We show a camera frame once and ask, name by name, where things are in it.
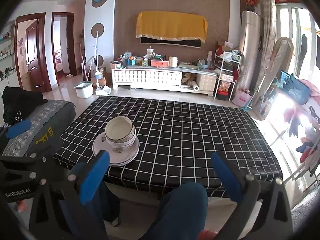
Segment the cartoon print white plate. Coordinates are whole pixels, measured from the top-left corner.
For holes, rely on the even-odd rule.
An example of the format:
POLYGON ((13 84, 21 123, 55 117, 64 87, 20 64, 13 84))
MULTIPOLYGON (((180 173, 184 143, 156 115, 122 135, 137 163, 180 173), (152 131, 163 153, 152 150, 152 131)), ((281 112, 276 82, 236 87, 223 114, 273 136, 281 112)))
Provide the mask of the cartoon print white plate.
POLYGON ((92 145, 92 152, 96 156, 101 150, 106 151, 110 155, 110 166, 123 166, 132 161, 138 154, 140 142, 136 137, 134 144, 127 148, 113 148, 107 141, 105 133, 100 133, 92 145))

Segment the floral patterned bowl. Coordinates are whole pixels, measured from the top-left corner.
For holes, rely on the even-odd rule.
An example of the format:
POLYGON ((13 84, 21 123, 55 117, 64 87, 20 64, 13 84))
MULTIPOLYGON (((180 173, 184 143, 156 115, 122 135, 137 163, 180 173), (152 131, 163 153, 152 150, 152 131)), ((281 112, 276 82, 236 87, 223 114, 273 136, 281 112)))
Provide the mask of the floral patterned bowl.
POLYGON ((105 127, 105 135, 110 139, 123 139, 133 128, 132 121, 126 116, 117 116, 110 120, 105 127))

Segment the white bowl red emblem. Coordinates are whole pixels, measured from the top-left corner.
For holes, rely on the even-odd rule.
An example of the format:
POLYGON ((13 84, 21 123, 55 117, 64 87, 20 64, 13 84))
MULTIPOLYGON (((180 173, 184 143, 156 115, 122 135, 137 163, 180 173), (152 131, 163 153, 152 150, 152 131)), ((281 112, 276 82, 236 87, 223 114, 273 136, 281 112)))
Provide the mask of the white bowl red emblem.
POLYGON ((121 148, 121 149, 127 149, 129 147, 131 147, 136 139, 136 135, 134 135, 129 141, 127 142, 112 142, 111 140, 109 140, 108 138, 106 139, 106 141, 113 147, 113 148, 121 148))

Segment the plain white bowl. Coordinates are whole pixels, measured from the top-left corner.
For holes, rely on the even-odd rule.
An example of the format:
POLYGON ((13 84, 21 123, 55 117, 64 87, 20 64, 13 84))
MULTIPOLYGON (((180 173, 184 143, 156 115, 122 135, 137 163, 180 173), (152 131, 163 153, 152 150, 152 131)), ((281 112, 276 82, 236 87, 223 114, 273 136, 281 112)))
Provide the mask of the plain white bowl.
POLYGON ((135 126, 133 126, 133 128, 131 129, 131 132, 126 136, 124 137, 123 139, 110 139, 109 137, 106 137, 108 138, 109 140, 111 140, 112 142, 127 142, 129 141, 134 135, 136 135, 136 128, 135 126))

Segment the grey embroidered sofa cover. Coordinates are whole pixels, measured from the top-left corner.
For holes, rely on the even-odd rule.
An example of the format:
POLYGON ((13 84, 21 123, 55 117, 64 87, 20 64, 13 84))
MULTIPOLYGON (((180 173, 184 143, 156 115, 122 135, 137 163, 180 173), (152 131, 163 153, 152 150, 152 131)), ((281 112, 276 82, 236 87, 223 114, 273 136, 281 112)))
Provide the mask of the grey embroidered sofa cover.
POLYGON ((75 115, 72 102, 48 100, 29 115, 29 130, 1 142, 1 155, 29 157, 35 153, 53 156, 62 147, 62 134, 74 121, 75 115))

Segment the white plastic bin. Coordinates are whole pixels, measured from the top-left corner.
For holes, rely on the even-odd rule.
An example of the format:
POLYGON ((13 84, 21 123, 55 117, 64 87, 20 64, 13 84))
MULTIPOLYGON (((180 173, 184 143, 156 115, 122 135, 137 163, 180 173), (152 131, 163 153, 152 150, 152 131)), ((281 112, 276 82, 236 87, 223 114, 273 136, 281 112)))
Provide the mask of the white plastic bin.
POLYGON ((93 95, 93 82, 92 81, 82 81, 78 83, 75 87, 76 95, 79 98, 86 99, 93 95))

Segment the black white grid tablecloth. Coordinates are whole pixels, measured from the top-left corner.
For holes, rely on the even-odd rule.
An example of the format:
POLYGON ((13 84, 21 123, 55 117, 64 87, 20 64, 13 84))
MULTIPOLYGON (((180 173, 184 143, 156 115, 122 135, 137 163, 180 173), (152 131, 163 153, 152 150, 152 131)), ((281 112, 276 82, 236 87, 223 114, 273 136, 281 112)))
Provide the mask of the black white grid tablecloth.
POLYGON ((65 130, 56 154, 61 166, 92 160, 94 140, 117 116, 132 120, 140 148, 129 164, 108 169, 107 183, 164 194, 192 181, 210 197, 225 197, 212 168, 214 152, 258 180, 283 176, 269 144, 242 109, 117 96, 100 96, 65 130))

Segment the pink shopping bag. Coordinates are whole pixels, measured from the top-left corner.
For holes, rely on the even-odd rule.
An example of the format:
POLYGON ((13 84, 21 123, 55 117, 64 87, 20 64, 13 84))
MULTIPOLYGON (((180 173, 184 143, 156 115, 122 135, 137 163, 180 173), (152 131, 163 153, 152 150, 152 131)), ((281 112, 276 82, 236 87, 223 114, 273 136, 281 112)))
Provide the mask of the pink shopping bag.
POLYGON ((252 96, 248 89, 237 90, 232 100, 232 103, 239 107, 245 107, 249 103, 251 98, 252 96))

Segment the blue plastic basket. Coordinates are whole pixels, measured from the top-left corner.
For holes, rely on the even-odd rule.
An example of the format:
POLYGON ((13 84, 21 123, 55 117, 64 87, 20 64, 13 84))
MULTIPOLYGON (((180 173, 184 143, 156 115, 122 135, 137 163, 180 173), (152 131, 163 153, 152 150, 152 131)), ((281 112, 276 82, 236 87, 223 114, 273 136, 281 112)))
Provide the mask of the blue plastic basket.
POLYGON ((283 70, 280 71, 279 83, 279 88, 300 105, 306 104, 311 96, 311 89, 307 85, 283 70))

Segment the white TV cabinet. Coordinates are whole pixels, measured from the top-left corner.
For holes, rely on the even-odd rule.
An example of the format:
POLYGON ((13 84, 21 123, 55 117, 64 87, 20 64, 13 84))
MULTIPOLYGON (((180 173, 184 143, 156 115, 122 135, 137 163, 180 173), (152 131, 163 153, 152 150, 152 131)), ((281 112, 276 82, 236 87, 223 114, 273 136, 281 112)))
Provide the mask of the white TV cabinet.
POLYGON ((211 70, 196 70, 188 68, 157 68, 128 66, 112 70, 112 85, 130 88, 167 90, 213 96, 217 74, 211 70), (189 86, 195 81, 200 90, 195 91, 189 86))

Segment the white metal shelf rack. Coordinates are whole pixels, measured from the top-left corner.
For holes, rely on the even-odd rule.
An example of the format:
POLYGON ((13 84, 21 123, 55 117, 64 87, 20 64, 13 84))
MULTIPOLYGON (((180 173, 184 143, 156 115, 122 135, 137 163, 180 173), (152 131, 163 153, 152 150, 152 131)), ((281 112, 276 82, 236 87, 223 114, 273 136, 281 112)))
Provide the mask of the white metal shelf rack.
POLYGON ((217 73, 214 99, 230 101, 239 78, 242 53, 239 50, 215 52, 214 70, 217 73))

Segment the yellow cloth covered television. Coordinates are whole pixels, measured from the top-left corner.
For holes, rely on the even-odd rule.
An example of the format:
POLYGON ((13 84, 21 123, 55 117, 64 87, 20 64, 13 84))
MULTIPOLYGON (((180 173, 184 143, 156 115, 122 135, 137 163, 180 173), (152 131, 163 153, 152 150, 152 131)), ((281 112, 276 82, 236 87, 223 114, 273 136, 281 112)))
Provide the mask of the yellow cloth covered television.
POLYGON ((137 16, 136 38, 205 43, 208 22, 204 16, 173 11, 142 11, 137 16))

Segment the patterned window curtain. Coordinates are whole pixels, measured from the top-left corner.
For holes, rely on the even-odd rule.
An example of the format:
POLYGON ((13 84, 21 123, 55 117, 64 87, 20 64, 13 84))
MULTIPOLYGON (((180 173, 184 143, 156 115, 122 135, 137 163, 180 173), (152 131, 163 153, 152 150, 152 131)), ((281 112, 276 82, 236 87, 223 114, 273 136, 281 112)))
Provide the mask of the patterned window curtain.
POLYGON ((274 44, 276 42, 277 13, 275 0, 259 0, 261 14, 264 20, 263 50, 260 71, 255 86, 258 89, 271 59, 274 44))

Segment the red artificial flowers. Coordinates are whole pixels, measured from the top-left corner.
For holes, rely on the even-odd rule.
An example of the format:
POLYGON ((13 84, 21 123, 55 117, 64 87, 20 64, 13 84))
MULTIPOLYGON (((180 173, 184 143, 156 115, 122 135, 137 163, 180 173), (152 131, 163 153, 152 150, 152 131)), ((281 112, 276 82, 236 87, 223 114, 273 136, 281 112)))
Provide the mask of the red artificial flowers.
POLYGON ((245 5, 249 7, 256 7, 259 3, 259 0, 244 0, 245 5))

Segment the standing mirror wooden frame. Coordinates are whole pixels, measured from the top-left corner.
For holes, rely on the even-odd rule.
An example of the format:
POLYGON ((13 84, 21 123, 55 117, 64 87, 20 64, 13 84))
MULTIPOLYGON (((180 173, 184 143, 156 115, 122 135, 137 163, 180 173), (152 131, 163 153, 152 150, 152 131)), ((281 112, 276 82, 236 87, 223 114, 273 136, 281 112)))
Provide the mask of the standing mirror wooden frame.
POLYGON ((280 37, 273 48, 271 58, 268 62, 266 72, 259 83, 258 91, 255 92, 252 100, 252 109, 257 113, 260 99, 264 100, 267 90, 276 77, 280 77, 280 71, 287 72, 291 63, 293 54, 293 43, 287 37, 280 37))

